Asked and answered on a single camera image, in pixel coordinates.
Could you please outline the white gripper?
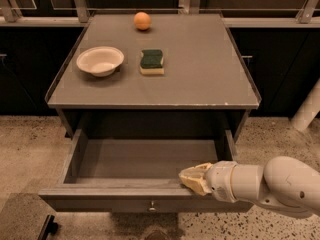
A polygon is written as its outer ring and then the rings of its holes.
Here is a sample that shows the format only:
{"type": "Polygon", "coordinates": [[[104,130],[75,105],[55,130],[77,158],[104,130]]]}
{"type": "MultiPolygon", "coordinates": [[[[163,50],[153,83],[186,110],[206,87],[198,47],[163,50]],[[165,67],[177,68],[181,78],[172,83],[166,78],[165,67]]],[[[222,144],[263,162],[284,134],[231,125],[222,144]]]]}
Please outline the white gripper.
{"type": "Polygon", "coordinates": [[[231,178],[236,165],[234,161],[219,161],[213,165],[204,163],[183,169],[179,177],[186,187],[198,195],[212,193],[218,201],[235,203],[237,199],[232,191],[231,178]]]}

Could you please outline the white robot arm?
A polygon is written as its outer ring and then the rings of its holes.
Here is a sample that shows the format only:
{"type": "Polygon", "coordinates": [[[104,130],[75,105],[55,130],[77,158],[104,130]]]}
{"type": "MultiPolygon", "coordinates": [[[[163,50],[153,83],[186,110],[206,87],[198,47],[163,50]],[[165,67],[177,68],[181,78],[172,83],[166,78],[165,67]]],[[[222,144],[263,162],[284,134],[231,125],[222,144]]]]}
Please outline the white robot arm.
{"type": "Polygon", "coordinates": [[[278,156],[263,166],[204,163],[182,170],[179,178],[196,194],[220,202],[250,202],[294,218],[320,216],[320,173],[292,157],[278,156]]]}

